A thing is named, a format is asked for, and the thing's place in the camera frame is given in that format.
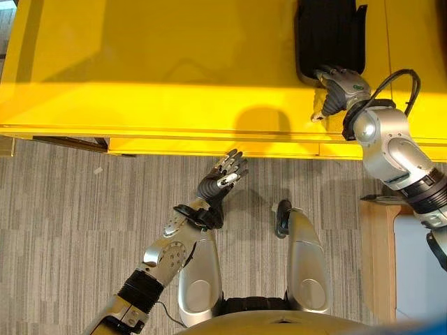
black cable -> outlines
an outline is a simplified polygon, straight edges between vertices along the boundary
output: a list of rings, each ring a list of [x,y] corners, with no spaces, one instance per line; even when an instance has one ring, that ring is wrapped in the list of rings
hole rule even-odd
[[[156,304],[160,304],[163,306],[166,315],[168,316],[168,318],[170,318],[171,321],[177,323],[178,325],[182,326],[183,328],[188,328],[182,321],[176,320],[172,316],[169,315],[168,309],[166,308],[166,305],[163,302],[157,301]]]
[[[413,108],[414,103],[416,102],[416,98],[418,97],[419,91],[420,91],[420,78],[418,74],[411,69],[404,68],[402,70],[398,70],[394,73],[392,73],[388,78],[386,78],[380,85],[377,87],[377,90],[374,92],[374,94],[371,96],[371,98],[368,100],[368,102],[357,112],[360,114],[364,110],[366,110],[374,101],[374,99],[379,95],[380,92],[385,89],[391,82],[396,80],[398,77],[402,75],[410,75],[413,79],[413,86],[411,88],[411,95],[410,100],[406,103],[406,109],[405,109],[405,115],[408,117],[410,115],[411,108]]]

yellow table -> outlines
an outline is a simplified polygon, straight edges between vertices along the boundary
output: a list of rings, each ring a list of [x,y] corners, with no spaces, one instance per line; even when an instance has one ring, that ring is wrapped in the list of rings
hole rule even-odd
[[[373,87],[390,74],[394,1],[402,2],[357,1],[369,5],[364,76]],[[110,137],[111,154],[217,155],[238,146],[248,156],[360,159],[360,147],[341,136],[342,114],[310,122],[316,90],[295,74],[296,6],[22,0],[0,86],[0,134]],[[418,101],[411,130],[447,161],[442,125],[418,119],[430,115]]]

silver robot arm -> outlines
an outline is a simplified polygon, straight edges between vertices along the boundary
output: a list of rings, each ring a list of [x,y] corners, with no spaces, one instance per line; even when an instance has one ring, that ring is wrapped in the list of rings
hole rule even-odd
[[[197,198],[175,207],[163,236],[146,249],[143,260],[83,334],[139,334],[163,289],[193,257],[207,230],[222,224],[221,201],[247,170],[242,152],[232,150],[200,182]]]
[[[405,112],[394,102],[376,99],[395,78],[411,75],[413,90]],[[427,242],[440,265],[447,271],[447,177],[420,150],[409,132],[408,114],[420,90],[413,70],[400,70],[384,80],[371,96],[369,85],[355,71],[325,67],[316,72],[328,89],[317,121],[347,110],[343,135],[357,140],[363,149],[365,169],[387,187],[401,194],[415,216],[427,227]]]

striped carpet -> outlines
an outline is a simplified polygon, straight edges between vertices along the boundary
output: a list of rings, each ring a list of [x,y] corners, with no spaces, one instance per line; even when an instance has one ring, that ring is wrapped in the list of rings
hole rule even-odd
[[[0,334],[79,334],[214,162],[19,141],[14,158],[0,159]],[[274,235],[270,208],[288,198],[321,238],[332,314],[372,323],[361,293],[358,200],[379,193],[379,183],[355,161],[249,159],[249,169],[217,231],[225,296],[284,295],[286,241]],[[161,301],[178,318],[176,296],[177,279]],[[178,330],[156,305],[143,333]]]

robotic finger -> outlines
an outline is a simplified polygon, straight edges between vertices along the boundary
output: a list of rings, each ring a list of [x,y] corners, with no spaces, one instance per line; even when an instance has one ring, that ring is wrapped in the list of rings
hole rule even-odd
[[[339,66],[321,66],[321,69],[315,71],[315,75],[328,92],[322,109],[312,115],[313,122],[342,110],[349,110],[356,103],[371,98],[368,83],[353,70]]]
[[[211,207],[218,208],[234,185],[247,173],[247,160],[242,157],[241,151],[233,149],[202,179],[197,196]]]

